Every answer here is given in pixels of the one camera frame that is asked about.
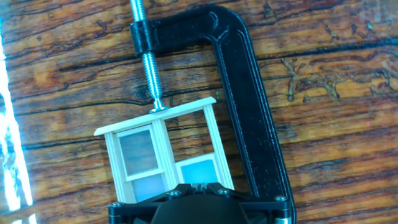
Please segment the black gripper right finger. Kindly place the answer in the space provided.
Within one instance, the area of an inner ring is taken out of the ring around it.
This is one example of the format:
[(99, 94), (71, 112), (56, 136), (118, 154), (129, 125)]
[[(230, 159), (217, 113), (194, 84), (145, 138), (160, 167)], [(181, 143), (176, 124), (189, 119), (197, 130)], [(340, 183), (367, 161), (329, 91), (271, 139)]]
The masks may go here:
[(222, 186), (220, 183), (198, 184), (198, 193), (214, 195), (236, 202), (237, 209), (221, 207), (222, 212), (235, 215), (242, 214), (248, 223), (294, 223), (294, 212), (291, 201), (284, 195), (276, 195), (273, 199), (258, 198), (250, 193), (239, 192)]

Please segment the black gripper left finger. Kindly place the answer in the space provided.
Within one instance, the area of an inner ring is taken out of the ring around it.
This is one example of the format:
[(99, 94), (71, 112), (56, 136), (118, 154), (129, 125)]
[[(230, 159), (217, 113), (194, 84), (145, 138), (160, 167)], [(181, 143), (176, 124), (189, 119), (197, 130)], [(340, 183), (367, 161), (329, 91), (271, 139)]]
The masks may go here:
[(197, 193), (200, 184), (178, 184), (174, 189), (138, 203), (113, 202), (108, 205), (108, 221), (111, 224), (134, 223), (138, 220), (150, 223), (165, 202)]

